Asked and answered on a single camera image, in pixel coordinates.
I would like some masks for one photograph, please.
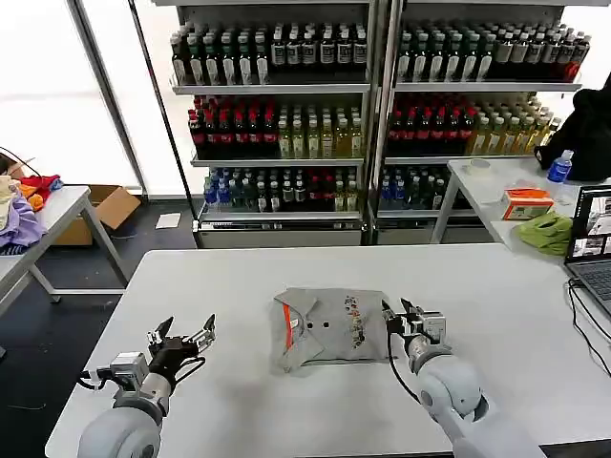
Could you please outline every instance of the black bag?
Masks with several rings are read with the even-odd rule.
[[[584,89],[573,97],[575,110],[550,142],[535,149],[547,170],[564,150],[573,150],[568,179],[603,181],[611,177],[611,88]]]

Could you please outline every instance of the floor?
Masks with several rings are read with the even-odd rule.
[[[181,212],[178,228],[155,229],[164,213]],[[191,216],[182,202],[139,207],[112,235],[130,271],[154,249],[195,248]],[[120,288],[96,247],[48,251],[38,266],[56,287]],[[0,456],[44,457],[53,426],[87,363],[106,322],[114,297],[65,297],[51,305],[32,282],[0,318]]]

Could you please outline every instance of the laptop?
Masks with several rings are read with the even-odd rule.
[[[582,186],[566,268],[611,313],[611,186]]]

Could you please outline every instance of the laptop screen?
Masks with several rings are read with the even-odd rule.
[[[611,186],[579,190],[566,259],[611,259]]]

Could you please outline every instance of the green cloth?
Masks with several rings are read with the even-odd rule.
[[[522,241],[546,255],[564,256],[571,240],[573,220],[556,212],[526,221],[517,227]]]

